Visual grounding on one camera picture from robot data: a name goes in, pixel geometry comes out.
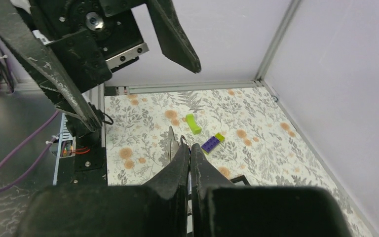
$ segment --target yellow-green block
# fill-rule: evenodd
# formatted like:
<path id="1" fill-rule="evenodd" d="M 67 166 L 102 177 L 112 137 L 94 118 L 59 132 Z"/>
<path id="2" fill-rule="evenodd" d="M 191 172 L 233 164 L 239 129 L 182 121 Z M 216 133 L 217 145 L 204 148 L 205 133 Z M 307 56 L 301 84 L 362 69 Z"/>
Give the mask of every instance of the yellow-green block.
<path id="1" fill-rule="evenodd" d="M 185 119 L 187 120 L 188 126 L 194 135 L 201 133 L 201 127 L 199 127 L 195 122 L 193 114 L 188 114 L 187 116 L 185 116 Z"/>
<path id="2" fill-rule="evenodd" d="M 225 137 L 219 133 L 216 134 L 215 136 L 220 142 L 224 142 L 225 141 Z"/>

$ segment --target floral pattern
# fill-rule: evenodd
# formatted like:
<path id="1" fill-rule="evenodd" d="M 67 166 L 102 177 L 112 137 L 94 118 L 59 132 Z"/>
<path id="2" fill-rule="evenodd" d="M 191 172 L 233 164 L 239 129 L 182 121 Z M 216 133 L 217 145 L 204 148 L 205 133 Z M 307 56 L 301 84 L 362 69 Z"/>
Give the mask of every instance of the floral pattern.
<path id="1" fill-rule="evenodd" d="M 142 184 L 166 166 L 169 126 L 190 144 L 221 133 L 226 140 L 207 158 L 224 176 L 245 175 L 252 185 L 323 187 L 338 201 L 351 232 L 371 236 L 263 87 L 108 96 L 105 106 L 114 119 L 106 127 L 109 185 Z M 202 128 L 198 135 L 185 120 L 191 113 Z"/>

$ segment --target purple lego brick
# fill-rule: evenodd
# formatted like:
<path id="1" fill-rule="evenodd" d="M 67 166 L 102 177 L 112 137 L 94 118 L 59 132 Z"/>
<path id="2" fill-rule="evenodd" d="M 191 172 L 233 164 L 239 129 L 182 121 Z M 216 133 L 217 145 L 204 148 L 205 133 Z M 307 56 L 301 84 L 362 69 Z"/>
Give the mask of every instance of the purple lego brick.
<path id="1" fill-rule="evenodd" d="M 216 137 L 211 137 L 210 139 L 208 139 L 208 141 L 206 141 L 202 146 L 201 148 L 206 152 L 206 153 L 210 153 L 218 144 L 220 143 L 220 141 L 216 138 Z"/>

